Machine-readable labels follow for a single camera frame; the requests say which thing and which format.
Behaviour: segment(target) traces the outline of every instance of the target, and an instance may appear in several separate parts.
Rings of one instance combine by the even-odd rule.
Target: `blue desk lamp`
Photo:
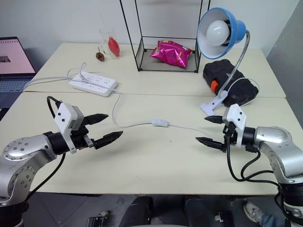
[[[244,49],[228,79],[220,88],[218,95],[209,103],[201,104],[201,109],[208,115],[214,115],[214,110],[222,105],[228,92],[225,87],[232,80],[238,66],[250,42],[250,32],[246,30],[245,24],[236,20],[234,15],[223,8],[212,8],[201,18],[198,25],[197,41],[201,53],[209,59],[217,59],[224,56],[234,44],[240,42],[246,34]]]

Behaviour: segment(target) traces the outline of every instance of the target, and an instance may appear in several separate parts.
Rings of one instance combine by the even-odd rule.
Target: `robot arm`
[[[58,107],[56,115],[51,107],[50,110],[60,132],[50,131],[17,139],[9,143],[0,156],[1,226],[14,226],[20,223],[22,212],[26,209],[24,201],[29,198],[31,183],[37,171],[45,164],[55,160],[58,155],[65,156],[68,151],[75,153],[78,149],[86,147],[99,149],[112,143],[123,133],[117,131],[98,140],[90,139],[86,125],[98,123],[108,115],[94,114],[84,117],[76,106],[58,100],[56,105]]]
[[[205,119],[225,123],[224,144],[204,137],[196,138],[199,142],[223,152],[230,149],[230,145],[244,146],[247,151],[260,151],[268,157],[278,181],[277,197],[281,196],[279,206],[286,223],[303,226],[303,151],[293,143],[291,134],[279,127],[246,127],[246,116],[237,104],[228,108],[223,116]]]

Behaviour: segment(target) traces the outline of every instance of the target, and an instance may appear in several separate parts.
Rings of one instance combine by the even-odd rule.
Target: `power strip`
[[[75,88],[82,91],[87,91],[96,95],[109,97],[109,95],[112,93],[111,90],[103,88],[108,87],[110,89],[115,89],[118,86],[118,83],[116,80],[99,76],[96,74],[88,73],[88,72],[82,72],[82,75],[92,83],[96,84],[90,84],[89,82],[78,82],[77,80],[82,80],[80,77],[80,74],[77,74],[70,82],[69,84]]]

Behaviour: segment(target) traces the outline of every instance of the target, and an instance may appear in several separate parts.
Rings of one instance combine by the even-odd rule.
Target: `table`
[[[47,131],[58,131],[46,104],[52,95],[76,105],[84,115],[109,114],[117,94],[108,98],[88,93],[23,93],[0,122],[0,149],[14,139]],[[215,140],[223,141],[223,125],[205,121],[201,102],[211,97],[121,95],[115,116],[119,124],[161,118],[171,124],[205,130]],[[223,114],[225,108],[217,110]],[[284,98],[260,97],[243,107],[247,126],[280,126],[290,131],[294,143],[303,148],[303,131]],[[112,131],[120,131],[111,117],[88,126],[89,136],[98,139]],[[195,137],[202,133],[179,128],[142,125],[123,129],[114,143],[99,150],[86,148],[68,153],[63,166],[40,192],[64,193],[133,193],[133,194],[275,194],[276,187],[264,183],[239,183],[232,179],[226,155],[208,148]],[[239,173],[255,155],[243,149],[232,149],[232,165]],[[60,158],[44,166],[36,175],[36,187],[58,165]],[[247,173],[270,169],[262,155]],[[274,180],[264,174],[260,179]]]
[[[202,78],[206,63],[213,60],[201,57],[199,73],[181,72],[138,72],[130,45],[121,45],[121,58],[106,58],[100,62],[95,58],[98,44],[63,43],[37,73],[35,78],[65,77],[71,68],[80,67],[87,62],[84,71],[102,73],[116,79],[118,90],[123,93],[179,96],[214,96]],[[238,60],[242,49],[230,50],[222,59],[232,64]],[[285,97],[285,93],[271,70],[261,50],[248,49],[239,67],[246,77],[256,80],[260,85],[260,97]],[[82,92],[73,89],[68,81],[56,81],[29,86],[26,91],[39,92]]]

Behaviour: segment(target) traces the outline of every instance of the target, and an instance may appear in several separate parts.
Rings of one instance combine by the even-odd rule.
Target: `pink snack bag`
[[[191,49],[175,43],[173,41],[163,40],[158,41],[158,47],[156,47],[150,57],[159,59],[167,64],[186,68],[187,59]]]

